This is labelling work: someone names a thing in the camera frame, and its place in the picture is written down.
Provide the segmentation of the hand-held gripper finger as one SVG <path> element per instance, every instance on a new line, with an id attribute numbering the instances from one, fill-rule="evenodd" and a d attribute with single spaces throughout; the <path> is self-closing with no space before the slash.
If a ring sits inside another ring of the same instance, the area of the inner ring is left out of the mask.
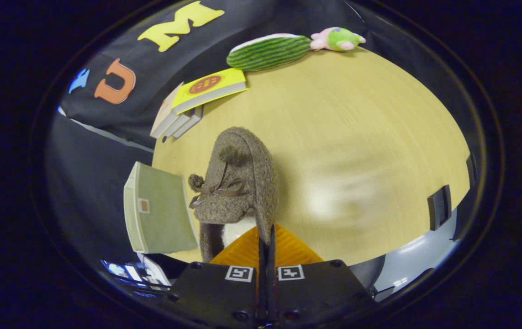
<path id="1" fill-rule="evenodd" d="M 250 228 L 210 262 L 192 262 L 167 293 L 167 310 L 192 327 L 257 327 L 266 319 L 265 244 Z"/>
<path id="2" fill-rule="evenodd" d="M 273 227 L 269 318 L 278 326 L 345 326 L 378 304 L 342 260 L 323 260 L 281 225 Z"/>

